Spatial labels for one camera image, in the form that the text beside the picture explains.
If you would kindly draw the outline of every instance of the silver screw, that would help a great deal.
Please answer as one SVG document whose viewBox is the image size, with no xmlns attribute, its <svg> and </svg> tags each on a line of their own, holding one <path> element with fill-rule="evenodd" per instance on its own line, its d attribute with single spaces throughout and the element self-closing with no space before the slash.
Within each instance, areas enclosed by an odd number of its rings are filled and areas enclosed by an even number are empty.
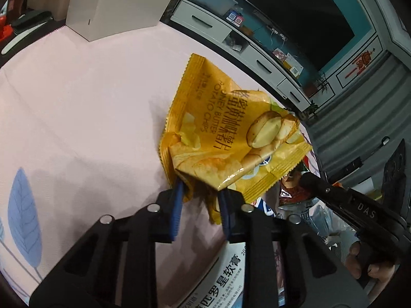
<svg viewBox="0 0 411 308">
<path fill-rule="evenodd" d="M 113 217 L 109 214 L 103 215 L 100 218 L 100 222 L 104 225 L 108 225 L 109 223 L 111 223 L 113 221 Z"/>
<path fill-rule="evenodd" d="M 291 223 L 298 225 L 299 223 L 301 223 L 301 217 L 298 214 L 291 214 L 288 217 L 288 221 L 290 221 Z"/>
<path fill-rule="evenodd" d="M 160 205 L 158 204 L 150 204 L 147 206 L 147 211 L 152 213 L 157 213 L 160 210 Z"/>
<path fill-rule="evenodd" d="M 252 206 L 250 204 L 243 204 L 241 206 L 241 211 L 243 211 L 245 213 L 251 213 L 252 211 L 254 211 L 254 206 Z"/>
</svg>

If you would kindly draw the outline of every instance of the teal wall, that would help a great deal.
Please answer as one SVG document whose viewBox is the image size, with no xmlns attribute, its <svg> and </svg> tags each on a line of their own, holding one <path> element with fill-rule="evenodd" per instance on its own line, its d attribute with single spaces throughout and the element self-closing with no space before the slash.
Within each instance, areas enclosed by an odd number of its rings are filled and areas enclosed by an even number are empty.
<svg viewBox="0 0 411 308">
<path fill-rule="evenodd" d="M 281 47 L 283 45 L 281 37 L 276 36 L 275 34 L 271 36 L 271 31 L 265 27 L 264 23 L 259 18 L 253 15 L 252 7 L 250 8 L 250 6 L 242 0 L 236 1 L 244 8 L 244 25 L 255 32 L 254 38 L 256 40 L 260 41 L 264 44 L 264 46 L 272 49 L 276 49 L 277 47 Z M 344 46 L 344 48 L 341 49 L 340 52 L 338 52 L 333 59 L 331 59 L 331 61 L 328 62 L 328 64 L 322 68 L 324 72 L 327 72 L 333 65 L 335 65 L 371 30 L 371 24 L 368 22 L 367 16 L 365 15 L 358 0 L 334 0 L 334 2 L 340 8 L 348 24 L 352 28 L 354 37 L 346 46 Z M 289 52 L 294 56 L 297 54 L 297 51 L 294 50 L 291 45 L 288 45 L 287 42 L 284 44 L 282 49 L 285 53 Z M 305 84 L 305 82 L 310 78 L 310 68 L 306 67 L 307 63 L 305 61 L 301 61 L 301 59 L 298 58 L 297 60 L 299 60 L 299 62 L 305 67 L 299 78 L 300 83 Z"/>
</svg>

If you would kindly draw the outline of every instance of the plastic bag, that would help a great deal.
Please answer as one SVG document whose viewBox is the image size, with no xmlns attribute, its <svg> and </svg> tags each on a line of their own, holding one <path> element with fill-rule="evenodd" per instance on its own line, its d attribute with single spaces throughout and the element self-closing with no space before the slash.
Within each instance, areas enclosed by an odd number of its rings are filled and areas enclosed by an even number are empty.
<svg viewBox="0 0 411 308">
<path fill-rule="evenodd" d="M 299 120 L 265 92 L 242 90 L 193 54 L 167 116 L 160 157 L 170 184 L 177 174 L 188 185 L 187 199 L 200 180 L 212 188 L 214 204 L 216 191 L 232 184 L 252 202 L 311 149 L 298 129 Z M 262 163 L 265 170 L 254 174 Z M 246 175 L 258 177 L 240 184 Z"/>
</svg>

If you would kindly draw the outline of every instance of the black drawer handle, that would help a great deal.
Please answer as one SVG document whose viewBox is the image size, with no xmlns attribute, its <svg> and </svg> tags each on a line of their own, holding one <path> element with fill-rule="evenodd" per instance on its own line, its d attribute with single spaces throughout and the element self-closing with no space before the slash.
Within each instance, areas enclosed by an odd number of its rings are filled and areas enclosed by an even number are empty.
<svg viewBox="0 0 411 308">
<path fill-rule="evenodd" d="M 258 60 L 257 60 L 257 63 L 258 63 L 258 65 L 260 65 L 262 68 L 264 68 L 269 74 L 271 74 L 272 73 L 272 71 L 270 71 L 267 67 L 265 67 L 262 63 L 260 63 Z"/>
<path fill-rule="evenodd" d="M 293 94 L 293 92 L 292 91 L 290 91 L 290 94 L 295 98 L 295 100 L 297 101 L 297 102 L 301 102 L 294 94 Z"/>
<path fill-rule="evenodd" d="M 207 28 L 212 28 L 212 25 L 209 25 L 208 23 L 204 22 L 203 20 L 199 19 L 198 17 L 195 17 L 194 15 L 191 15 L 191 17 L 196 20 L 197 22 L 200 22 L 202 25 L 205 25 Z"/>
</svg>

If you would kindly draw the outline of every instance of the blue leaf pattern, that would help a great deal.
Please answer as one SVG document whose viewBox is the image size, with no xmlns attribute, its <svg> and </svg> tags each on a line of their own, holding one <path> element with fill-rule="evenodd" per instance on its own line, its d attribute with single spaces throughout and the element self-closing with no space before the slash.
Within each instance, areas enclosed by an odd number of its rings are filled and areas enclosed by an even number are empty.
<svg viewBox="0 0 411 308">
<path fill-rule="evenodd" d="M 4 227 L 3 224 L 1 222 L 1 218 L 0 218 L 0 241 L 4 241 Z"/>
<path fill-rule="evenodd" d="M 42 258 L 42 239 L 33 194 L 22 168 L 13 181 L 8 218 L 18 250 L 32 267 L 38 267 Z"/>
</svg>

